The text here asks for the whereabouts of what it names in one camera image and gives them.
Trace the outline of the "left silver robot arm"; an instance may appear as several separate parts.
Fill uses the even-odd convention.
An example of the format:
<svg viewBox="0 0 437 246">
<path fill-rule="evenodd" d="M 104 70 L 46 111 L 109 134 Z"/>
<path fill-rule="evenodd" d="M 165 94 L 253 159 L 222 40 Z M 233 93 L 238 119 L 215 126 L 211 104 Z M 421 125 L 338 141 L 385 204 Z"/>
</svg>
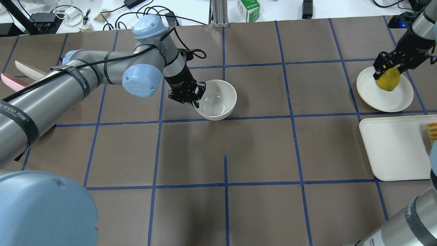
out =
<svg viewBox="0 0 437 246">
<path fill-rule="evenodd" d="M 187 67 L 189 50 L 176 47 L 157 15 L 132 28 L 132 53 L 73 50 L 42 79 L 1 100 L 1 165 L 40 137 L 102 84 L 122 85 L 138 97 L 155 94 L 163 79 L 169 98 L 198 107 L 206 83 Z M 42 171 L 1 173 L 2 246 L 95 246 L 97 207 L 83 184 Z"/>
</svg>

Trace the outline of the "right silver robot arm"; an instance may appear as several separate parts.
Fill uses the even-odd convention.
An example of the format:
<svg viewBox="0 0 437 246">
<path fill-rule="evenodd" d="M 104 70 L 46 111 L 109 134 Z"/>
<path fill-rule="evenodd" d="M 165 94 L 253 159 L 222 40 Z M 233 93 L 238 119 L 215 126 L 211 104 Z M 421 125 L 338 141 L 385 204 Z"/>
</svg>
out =
<svg viewBox="0 0 437 246">
<path fill-rule="evenodd" d="M 413 88 L 403 76 L 428 59 L 436 62 L 430 49 L 436 45 L 436 1 L 418 13 L 393 16 L 389 28 L 406 28 L 391 52 L 381 52 L 373 66 L 362 70 L 356 80 L 361 99 L 383 112 L 406 109 Z M 356 246 L 435 246 L 436 202 L 436 116 L 404 116 L 364 119 L 359 130 L 376 178 L 405 181 L 429 178 L 430 187 Z"/>
</svg>

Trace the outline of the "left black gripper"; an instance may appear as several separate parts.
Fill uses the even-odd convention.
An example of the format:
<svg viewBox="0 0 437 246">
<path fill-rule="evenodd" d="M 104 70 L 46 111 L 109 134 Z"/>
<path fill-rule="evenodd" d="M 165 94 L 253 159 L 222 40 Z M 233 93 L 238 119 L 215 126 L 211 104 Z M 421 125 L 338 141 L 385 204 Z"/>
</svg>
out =
<svg viewBox="0 0 437 246">
<path fill-rule="evenodd" d="M 174 76 L 164 76 L 170 86 L 168 97 L 178 103 L 189 103 L 195 109 L 200 108 L 200 100 L 206 91 L 206 82 L 194 79 L 188 67 Z"/>
</svg>

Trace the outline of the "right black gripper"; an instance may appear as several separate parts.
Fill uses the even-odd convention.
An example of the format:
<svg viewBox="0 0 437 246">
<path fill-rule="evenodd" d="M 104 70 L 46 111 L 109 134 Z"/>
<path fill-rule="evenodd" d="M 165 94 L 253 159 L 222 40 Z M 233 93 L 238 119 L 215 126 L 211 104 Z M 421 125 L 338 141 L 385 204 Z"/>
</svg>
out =
<svg viewBox="0 0 437 246">
<path fill-rule="evenodd" d="M 397 68 L 400 74 L 414 70 L 430 57 L 430 49 L 431 40 L 413 32 L 404 33 L 392 52 L 382 51 L 377 55 L 373 63 L 373 78 L 377 81 L 393 68 Z"/>
</svg>

